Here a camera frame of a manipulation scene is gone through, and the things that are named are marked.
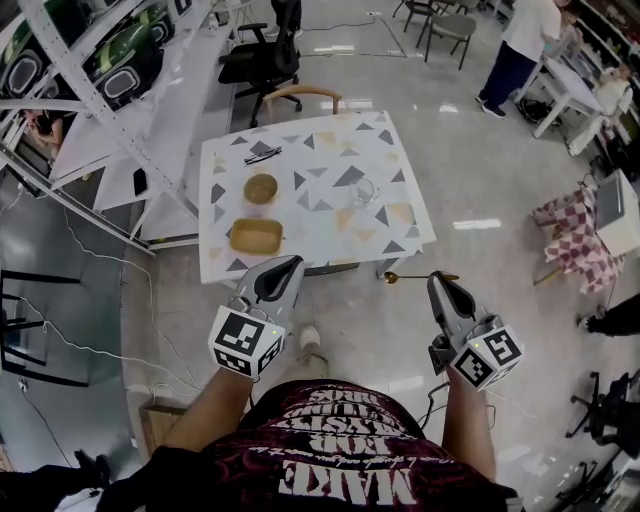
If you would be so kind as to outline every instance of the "gold spoon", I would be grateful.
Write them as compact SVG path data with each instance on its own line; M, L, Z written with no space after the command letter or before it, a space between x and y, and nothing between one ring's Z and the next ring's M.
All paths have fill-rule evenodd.
M395 284L395 283L398 282L398 279L428 279L429 277L431 277L431 276L430 275L428 275L428 276L399 276L395 272L385 272L384 273L384 280L387 282L387 284ZM460 279L458 276L453 275L453 274L443 274L443 277L447 281L457 281L458 279Z

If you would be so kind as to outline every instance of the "white table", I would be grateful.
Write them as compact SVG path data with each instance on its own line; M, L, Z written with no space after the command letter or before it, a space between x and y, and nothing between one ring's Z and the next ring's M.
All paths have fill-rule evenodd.
M549 75L545 75L540 72L543 65L547 70L549 70ZM551 112L549 112L549 115L544 118L533 132L534 137L540 137L551 123L553 123L555 118L558 117L567 107L573 108L574 110L587 115L592 115L602 111L600 104L591 90L586 86L580 75L568 66L565 66L553 59L545 59L538 63L533 73L531 73L531 76L516 96L516 103L522 99L536 78L540 80L542 86L547 89L549 94L551 94L555 101L555 105L551 109Z
M264 162L244 159L282 147ZM243 217L284 227L280 255L300 255L308 267L380 261L378 274L418 253L435 234L411 164L387 112L302 119L234 133L202 144L200 276L203 283L242 277L272 256L235 252L233 223ZM248 178L278 181L270 205L243 197ZM349 183L365 177L380 188L366 208L352 206Z

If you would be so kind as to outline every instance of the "white shelf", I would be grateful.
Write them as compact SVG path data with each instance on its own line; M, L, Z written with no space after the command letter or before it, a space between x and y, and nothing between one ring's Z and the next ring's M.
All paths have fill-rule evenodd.
M233 90L232 86L219 84L217 81L212 83L209 107L198 119L184 170L185 194L195 206L198 205L200 190L200 148L205 140L228 133L233 111ZM198 223L186 215L174 201L167 199L166 195L162 195L146 214L140 235L142 240L197 236ZM152 201L147 201L145 209L151 203Z
M157 196L160 193L160 188L148 176L147 190L139 196L135 195L133 173L138 169L140 169L140 165L133 158L125 158L105 167L93 209L97 211L108 210Z
M580 3L585 5L591 12L598 16L607 25L609 25L609 28L611 28L611 30L613 30L618 36L620 36L620 39L622 39L622 41L624 41L628 46L632 46L627 37L622 32L620 32L620 30L618 30L618 28L613 23L611 23L604 14L598 11L598 9L587 2L587 0L580 0Z
M146 218L142 223L141 240L160 240L198 233L198 221L182 210L167 194L147 201L143 215Z
M131 103L118 110L116 117L133 133L139 133L149 126L153 118L153 111L143 107L143 102ZM127 154L95 117L78 114L51 170L49 179L54 182L53 188L60 188L95 171L98 162L104 163L110 157L122 160Z
M154 89L148 94L150 98L153 98L154 95L160 95L164 92L157 103L153 121L143 145L165 175L176 184L185 174L185 166L194 137L196 137L196 133L202 131L199 119L207 100L213 70L217 69L218 55L224 48L228 35L229 31L227 30L216 31L212 36L207 29L202 29L195 35L188 49L182 48L183 44L187 44L186 40L168 47L165 50L164 69L158 79L157 87L154 86ZM229 96L230 93L225 96L227 105ZM218 121L209 116L207 125L215 126L216 124ZM147 176L148 191L136 197L133 189L133 172L139 166L135 167L135 164L131 162L128 165L130 169L127 170L122 169L119 165L105 168L94 208L104 210L143 199L155 198L162 193L160 187L153 183L153 177ZM124 177L122 172L117 172L118 176L115 176L114 170L116 169L124 170ZM184 214L184 210L177 205L175 206L178 212Z
M184 174L189 146L230 32L231 27L221 27L213 35L207 29L198 31L157 105L145 149L174 183Z
M591 35L604 47L607 49L607 51L611 54L611 56L615 59L616 62L622 62L622 59L620 59L620 57L618 56L618 54L613 51L613 48L611 48L598 34L595 33L595 31L589 26L587 25L584 21L582 21L580 18L578 18L578 23L580 23L581 26L583 26L584 28L586 28Z

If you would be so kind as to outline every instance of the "wooden chair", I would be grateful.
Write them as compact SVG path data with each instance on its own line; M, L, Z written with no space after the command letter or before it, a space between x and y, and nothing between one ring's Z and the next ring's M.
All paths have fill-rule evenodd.
M338 105L340 104L340 100L342 96L340 96L337 92L330 91L329 89L324 89L322 87L316 87L314 85L290 85L288 87L283 87L282 89L278 89L271 94L268 94L264 97L264 102L267 104L267 109L269 110L269 117L271 118L271 122L273 122L273 106L272 101L275 98L279 98L281 96L291 96L294 94L319 94L321 96L328 96L333 99L333 114L336 115L338 113Z

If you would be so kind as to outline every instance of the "white sneaker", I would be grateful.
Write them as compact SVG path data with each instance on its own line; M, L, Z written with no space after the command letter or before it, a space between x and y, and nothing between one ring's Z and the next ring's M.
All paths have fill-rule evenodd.
M279 33L280 27L278 25L274 25L273 27L265 30L262 35L264 35L264 37L278 37Z
M320 348L320 333L313 325L305 325L300 329L300 348L303 352Z
M588 322L589 316L576 315L576 327L582 332L589 332Z

